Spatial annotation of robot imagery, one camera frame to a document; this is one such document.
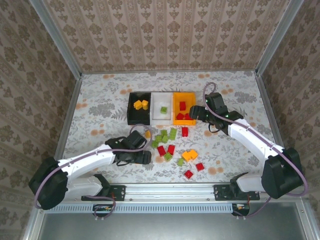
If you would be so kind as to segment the black plastic bin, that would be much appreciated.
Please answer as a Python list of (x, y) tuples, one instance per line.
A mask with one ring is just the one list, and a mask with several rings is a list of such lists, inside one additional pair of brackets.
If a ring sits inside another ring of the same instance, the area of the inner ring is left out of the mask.
[[(136, 101), (147, 101), (147, 109), (140, 108), (139, 110), (134, 108)], [(151, 93), (150, 92), (131, 92), (128, 98), (127, 105), (127, 124), (128, 125), (150, 125), (150, 112), (151, 112)]]

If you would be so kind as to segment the white plastic bin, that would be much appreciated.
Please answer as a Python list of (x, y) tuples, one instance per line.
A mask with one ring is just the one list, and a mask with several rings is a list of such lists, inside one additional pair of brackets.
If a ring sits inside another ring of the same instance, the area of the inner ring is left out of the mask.
[[(161, 107), (167, 107), (167, 114), (161, 114)], [(152, 92), (150, 99), (150, 125), (173, 124), (173, 93)]]

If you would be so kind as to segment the orange plastic bin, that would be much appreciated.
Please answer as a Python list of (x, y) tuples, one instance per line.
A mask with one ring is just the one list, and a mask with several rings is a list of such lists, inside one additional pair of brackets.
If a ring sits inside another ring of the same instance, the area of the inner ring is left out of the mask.
[[(186, 110), (180, 111), (179, 103), (186, 103)], [(173, 125), (176, 126), (194, 126), (196, 121), (192, 120), (176, 120), (178, 113), (189, 114), (192, 106), (196, 105), (196, 94), (194, 92), (174, 92), (173, 93)]]

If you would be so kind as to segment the floral printed tablecloth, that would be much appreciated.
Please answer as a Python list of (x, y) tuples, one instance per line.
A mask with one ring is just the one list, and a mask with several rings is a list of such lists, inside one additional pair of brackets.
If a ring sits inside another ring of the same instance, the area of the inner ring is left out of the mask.
[[(272, 130), (253, 71), (173, 72), (87, 74), (82, 84), (72, 118), (63, 156), (70, 158), (103, 144), (106, 140), (127, 136), (127, 107), (132, 92), (194, 92), (196, 103), (203, 104), (202, 94), (216, 84), (230, 111), (243, 115), (248, 123), (269, 140)], [(183, 183), (184, 172), (190, 170), (190, 182), (227, 182), (244, 173), (260, 173), (262, 164), (239, 141), (222, 132), (211, 133), (199, 121), (189, 128), (188, 137), (177, 134), (172, 141), (173, 158), (165, 161), (156, 149), (148, 165), (115, 164), (96, 169), (111, 183)], [(177, 162), (185, 151), (195, 150), (195, 160)], [(197, 171), (202, 163), (204, 170)]]

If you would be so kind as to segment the grey metal plate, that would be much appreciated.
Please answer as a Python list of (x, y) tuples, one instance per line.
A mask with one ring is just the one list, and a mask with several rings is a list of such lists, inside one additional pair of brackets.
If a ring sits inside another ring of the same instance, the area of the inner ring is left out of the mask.
[(269, 203), (257, 215), (230, 213), (87, 213), (45, 216), (38, 240), (307, 240), (297, 208)]

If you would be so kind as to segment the aluminium frame rail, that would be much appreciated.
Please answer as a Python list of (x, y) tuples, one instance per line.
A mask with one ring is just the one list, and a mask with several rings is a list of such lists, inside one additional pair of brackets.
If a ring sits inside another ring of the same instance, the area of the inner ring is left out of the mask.
[(160, 69), (160, 70), (118, 70), (118, 71), (83, 71), (82, 75), (100, 75), (100, 74), (154, 74), (154, 73), (180, 73), (180, 72), (191, 72), (191, 73), (200, 73), (200, 72), (257, 72), (256, 69), (251, 68), (234, 68), (234, 69)]
[(56, 147), (55, 155), (54, 155), (54, 158), (56, 160), (60, 160), (64, 156), (64, 151), (65, 151), (66, 143), (68, 140), (68, 136), (69, 136), (74, 112), (76, 109), (78, 97), (80, 95), (82, 82), (83, 81), (81, 78), (75, 82), (74, 90), (73, 90), (73, 93), (72, 93), (72, 96), (70, 99), (70, 104), (69, 104), (68, 110), (66, 112), (65, 121), (63, 124), (63, 128), (62, 128), (62, 131), (61, 131), (61, 134), (59, 137), (59, 141), (58, 141), (58, 144)]
[(253, 73), (255, 76), (255, 80), (256, 80), (256, 83), (257, 83), (257, 86), (258, 86), (258, 89), (260, 92), (260, 96), (261, 96), (264, 108), (265, 108), (265, 112), (266, 112), (266, 115), (268, 118), (270, 129), (272, 131), (274, 143), (283, 148), (284, 143), (283, 143), (283, 140), (282, 140), (282, 137), (281, 137), (281, 134), (280, 134), (277, 122), (276, 122), (276, 118), (275, 118), (275, 115), (274, 115), (274, 112), (273, 112), (273, 109), (272, 109), (272, 106), (271, 106), (271, 103), (270, 103), (270, 100), (269, 100), (269, 97), (267, 94), (267, 90), (266, 90), (264, 82), (263, 82), (263, 79), (255, 71)]

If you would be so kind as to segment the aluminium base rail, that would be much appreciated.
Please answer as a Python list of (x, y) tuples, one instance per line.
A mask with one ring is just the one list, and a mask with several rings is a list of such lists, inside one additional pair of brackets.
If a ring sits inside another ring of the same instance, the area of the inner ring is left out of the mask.
[(124, 186), (125, 201), (213, 201), (212, 183), (115, 183)]

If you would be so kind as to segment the aluminium frame post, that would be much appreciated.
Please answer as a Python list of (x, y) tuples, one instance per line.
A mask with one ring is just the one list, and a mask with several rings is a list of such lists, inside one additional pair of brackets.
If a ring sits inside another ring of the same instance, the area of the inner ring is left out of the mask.
[(255, 72), (257, 76), (261, 76), (266, 70), (269, 62), (271, 61), (273, 55), (275, 54), (277, 48), (279, 47), (281, 41), (283, 40), (286, 32), (288, 31), (291, 23), (293, 22), (295, 16), (300, 10), (304, 0), (289, 0), (288, 6), (286, 7), (282, 17), (275, 28), (275, 31), (270, 38), (256, 68)]
[(45, 29), (49, 33), (50, 37), (54, 41), (60, 54), (65, 60), (69, 70), (72, 72), (75, 79), (78, 81), (81, 79), (82, 70), (79, 67), (72, 51), (68, 47), (67, 42), (63, 38), (62, 31), (59, 30), (58, 25), (52, 18), (48, 8), (46, 7), (43, 0), (29, 0), (40, 20), (42, 21)]

